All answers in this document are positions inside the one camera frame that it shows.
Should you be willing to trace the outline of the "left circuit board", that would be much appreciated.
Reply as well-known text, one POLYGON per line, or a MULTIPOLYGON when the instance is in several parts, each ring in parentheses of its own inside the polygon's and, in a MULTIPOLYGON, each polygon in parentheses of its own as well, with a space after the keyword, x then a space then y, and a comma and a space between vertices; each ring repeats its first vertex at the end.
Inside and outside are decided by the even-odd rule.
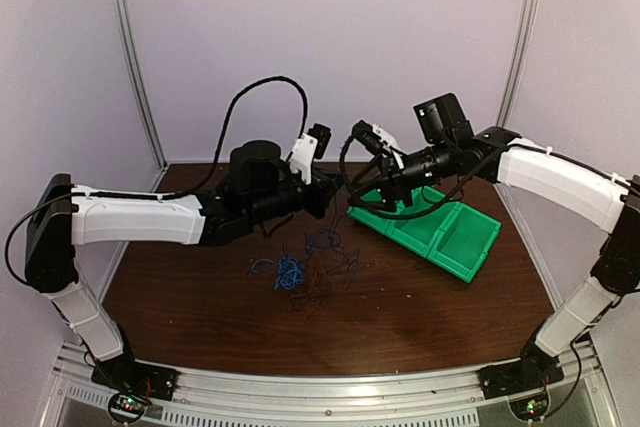
POLYGON ((113 394, 107 402, 107 413, 111 419, 120 424, 131 424, 139 421, 147 412, 151 403, 132 395, 113 394))

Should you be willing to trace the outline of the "circuit board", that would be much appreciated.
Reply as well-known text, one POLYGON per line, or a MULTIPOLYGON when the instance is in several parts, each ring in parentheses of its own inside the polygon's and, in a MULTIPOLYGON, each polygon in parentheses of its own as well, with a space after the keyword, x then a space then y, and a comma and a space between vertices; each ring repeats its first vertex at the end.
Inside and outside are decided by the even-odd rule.
POLYGON ((147 412, 151 403, 132 395, 113 394, 107 402, 107 413, 111 419, 120 424, 131 424, 139 421, 147 412))
POLYGON ((549 401, 542 397, 519 399, 511 404, 514 416, 524 422, 535 421, 544 416, 548 407, 549 401))

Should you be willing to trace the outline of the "green three-compartment bin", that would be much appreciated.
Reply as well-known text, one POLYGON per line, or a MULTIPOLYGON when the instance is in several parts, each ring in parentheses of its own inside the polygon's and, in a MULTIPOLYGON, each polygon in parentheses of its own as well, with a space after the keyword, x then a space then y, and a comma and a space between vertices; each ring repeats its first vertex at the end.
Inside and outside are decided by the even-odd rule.
POLYGON ((458 201, 413 220, 383 219, 359 207, 349 208, 348 216, 466 283, 484 265, 501 230, 499 221, 458 201))

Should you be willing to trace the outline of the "left aluminium frame post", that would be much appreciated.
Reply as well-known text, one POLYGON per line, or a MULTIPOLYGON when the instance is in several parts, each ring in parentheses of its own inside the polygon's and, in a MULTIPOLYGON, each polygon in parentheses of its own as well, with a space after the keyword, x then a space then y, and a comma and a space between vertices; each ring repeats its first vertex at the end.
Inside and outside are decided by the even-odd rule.
POLYGON ((128 2, 127 0, 113 1, 125 65, 133 91, 135 105, 139 112, 142 128, 151 149, 156 168, 158 170, 163 170, 167 167, 168 163, 161 146, 158 130, 148 100, 147 90, 136 48, 128 2))

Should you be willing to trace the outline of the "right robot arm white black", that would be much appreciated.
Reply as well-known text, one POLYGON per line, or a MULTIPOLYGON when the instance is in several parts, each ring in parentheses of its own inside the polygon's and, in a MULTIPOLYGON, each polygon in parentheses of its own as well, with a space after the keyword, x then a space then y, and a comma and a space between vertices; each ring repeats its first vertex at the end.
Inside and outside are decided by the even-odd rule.
POLYGON ((397 202, 411 205, 411 192, 456 177, 450 193, 471 179, 482 179, 533 194, 590 222, 607 238, 599 256, 561 306, 531 335, 517 360, 483 368, 488 387, 530 389, 556 366, 559 355, 639 288, 639 180, 626 180, 541 147, 508 129, 492 126, 476 133, 457 97, 448 93, 414 106, 427 143, 403 153, 384 129, 356 123, 340 153, 357 142, 372 159, 369 181, 347 179, 350 202, 380 218, 394 220, 397 202))

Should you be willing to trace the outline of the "right aluminium frame post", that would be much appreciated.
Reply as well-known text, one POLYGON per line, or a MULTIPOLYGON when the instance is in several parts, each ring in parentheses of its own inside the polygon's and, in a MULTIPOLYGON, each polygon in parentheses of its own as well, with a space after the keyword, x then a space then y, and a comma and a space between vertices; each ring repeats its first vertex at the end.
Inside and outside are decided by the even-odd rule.
POLYGON ((506 128, 522 79, 540 0, 522 0, 506 80, 493 125, 506 128))

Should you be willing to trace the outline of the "front aluminium rail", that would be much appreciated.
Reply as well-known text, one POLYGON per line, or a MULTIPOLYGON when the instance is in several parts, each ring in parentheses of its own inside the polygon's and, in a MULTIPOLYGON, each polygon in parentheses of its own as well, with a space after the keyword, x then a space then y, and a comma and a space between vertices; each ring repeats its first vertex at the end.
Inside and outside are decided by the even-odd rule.
MULTIPOLYGON (((553 410, 577 379, 571 351, 560 356, 564 379, 522 394, 489 399, 473 365, 420 373, 347 377, 233 374, 171 367, 171 400, 152 405, 131 426, 622 426, 590 341, 576 347, 579 384, 544 422, 521 421, 524 396, 549 394, 553 410)), ((106 411, 113 390, 91 381, 85 349, 63 343, 36 426, 122 426, 106 411)))

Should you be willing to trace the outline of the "aluminium frame post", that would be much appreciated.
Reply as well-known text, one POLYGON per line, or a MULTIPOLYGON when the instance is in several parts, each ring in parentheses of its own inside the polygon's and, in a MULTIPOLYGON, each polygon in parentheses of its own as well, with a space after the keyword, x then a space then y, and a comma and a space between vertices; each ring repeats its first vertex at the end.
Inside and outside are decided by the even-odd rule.
POLYGON ((540 0, 522 0, 506 80, 493 125, 506 128, 522 79, 540 0))
POLYGON ((168 163, 161 146, 158 130, 148 100, 147 90, 136 48, 128 2, 127 0, 113 1, 125 65, 133 91, 135 105, 139 112, 142 128, 151 149, 156 168, 158 170, 163 170, 167 167, 168 163))

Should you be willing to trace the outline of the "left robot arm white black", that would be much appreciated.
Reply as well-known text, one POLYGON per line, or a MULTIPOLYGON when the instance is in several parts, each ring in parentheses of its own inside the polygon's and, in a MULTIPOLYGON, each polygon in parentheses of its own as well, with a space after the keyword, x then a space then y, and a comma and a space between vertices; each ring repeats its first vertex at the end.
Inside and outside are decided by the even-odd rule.
POLYGON ((76 246, 138 241, 218 247, 267 221, 286 224, 299 211, 321 219, 339 177, 314 166, 318 154, 309 135, 296 141, 289 160, 273 142, 250 141, 233 150, 228 173, 214 190, 186 195, 98 191, 57 174, 28 216, 24 280, 70 322, 98 372, 133 391, 143 383, 143 368, 76 266, 76 246))

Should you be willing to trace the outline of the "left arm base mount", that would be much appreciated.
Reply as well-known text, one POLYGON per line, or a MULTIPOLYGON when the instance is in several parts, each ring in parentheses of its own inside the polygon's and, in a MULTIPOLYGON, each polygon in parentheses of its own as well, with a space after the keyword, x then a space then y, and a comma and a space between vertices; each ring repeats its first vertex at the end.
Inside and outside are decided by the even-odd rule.
POLYGON ((135 360, 112 359, 97 362, 91 374, 93 383, 144 399, 171 401, 178 371, 135 360))

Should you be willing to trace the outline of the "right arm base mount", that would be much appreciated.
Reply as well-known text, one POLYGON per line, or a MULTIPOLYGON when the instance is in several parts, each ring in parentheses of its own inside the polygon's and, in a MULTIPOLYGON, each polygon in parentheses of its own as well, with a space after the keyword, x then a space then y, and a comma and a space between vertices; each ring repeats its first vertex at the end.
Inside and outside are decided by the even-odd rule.
POLYGON ((488 365, 477 375, 486 400, 541 390, 564 379, 563 370, 556 365, 540 370, 524 360, 488 365))

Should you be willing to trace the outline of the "right circuit board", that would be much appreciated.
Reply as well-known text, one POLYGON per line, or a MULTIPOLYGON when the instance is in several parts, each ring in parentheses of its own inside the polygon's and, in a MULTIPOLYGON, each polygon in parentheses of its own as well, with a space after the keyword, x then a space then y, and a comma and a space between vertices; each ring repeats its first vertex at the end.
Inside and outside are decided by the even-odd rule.
POLYGON ((514 416, 524 422, 535 421, 544 416, 548 407, 549 401, 542 397, 519 399, 511 404, 514 416))

